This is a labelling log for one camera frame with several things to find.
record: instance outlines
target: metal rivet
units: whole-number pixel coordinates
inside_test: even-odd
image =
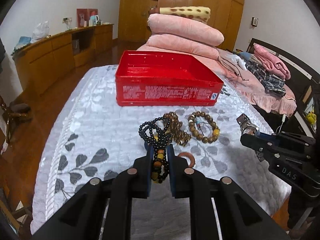
[[[138,171],[137,171],[137,169],[135,169],[135,168],[130,168],[130,169],[128,169],[128,171],[127,171],[127,173],[128,174],[130,174],[130,175],[134,175],[134,174],[136,174]]]
[[[99,178],[90,179],[90,184],[91,185],[98,185],[99,183],[100,183],[100,179]]]
[[[193,168],[186,168],[186,169],[184,170],[184,172],[185,172],[186,174],[191,175],[191,174],[195,173],[195,170],[194,170]]]
[[[228,185],[228,184],[231,184],[232,179],[230,179],[229,177],[223,177],[222,182]]]

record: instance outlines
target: plaid shirt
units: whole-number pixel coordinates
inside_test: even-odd
[[[246,61],[247,69],[260,81],[267,93],[283,97],[285,95],[284,81],[273,77],[262,66],[250,60]]]

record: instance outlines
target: pink pillow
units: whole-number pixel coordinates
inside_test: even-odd
[[[218,30],[175,15],[151,14],[148,25],[152,33],[170,33],[211,46],[218,46],[224,41],[223,34]]]
[[[211,58],[214,60],[217,60],[219,56],[219,52],[216,48],[210,47],[208,45],[196,41],[188,40],[180,36],[166,33],[151,35],[146,45],[161,49],[170,49],[186,52],[202,57]]]

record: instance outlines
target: wooden floor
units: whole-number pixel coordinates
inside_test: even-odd
[[[124,50],[136,50],[141,45],[119,41],[112,50],[99,55],[92,64],[76,68],[57,81],[40,100],[26,101],[20,98],[31,106],[32,120],[19,125],[12,135],[7,151],[0,157],[0,183],[9,190],[8,202],[12,210],[20,200],[24,206],[32,205],[36,174],[44,145],[58,114],[80,79],[92,67],[118,64]],[[274,218],[286,229],[288,218],[285,205]]]

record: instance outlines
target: pink blanket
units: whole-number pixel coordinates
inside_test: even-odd
[[[255,56],[262,61],[262,65],[266,70],[277,75],[281,79],[290,79],[290,71],[277,56],[271,54],[259,44],[255,44],[254,49]]]
[[[166,33],[153,34],[148,39],[146,45],[161,49],[182,51],[214,60],[217,60],[219,57],[219,52],[214,47]]]
[[[175,15],[151,14],[148,26],[153,34],[169,33],[210,46],[218,46],[224,40],[220,31],[204,23]]]
[[[166,51],[166,52],[174,52],[174,53],[181,53],[181,54],[189,54],[185,52],[150,47],[147,45],[142,45],[138,50]],[[265,93],[265,89],[263,85],[250,71],[244,71],[242,69],[239,70],[241,72],[241,75],[245,79],[245,80],[242,80],[241,77],[238,77],[234,73],[231,73],[230,71],[226,70],[216,60],[213,60],[207,57],[201,57],[198,55],[193,55],[193,56],[196,59],[198,59],[200,62],[205,64],[217,75],[225,77],[230,83],[233,84],[233,86],[241,95],[247,98],[250,104],[259,106],[260,108],[264,109],[267,113],[270,113],[270,111],[276,111],[279,114],[286,114],[288,117],[290,117],[294,113],[297,107],[295,103],[295,97],[293,92],[286,85],[284,85],[284,88],[286,90],[285,97],[275,98]]]

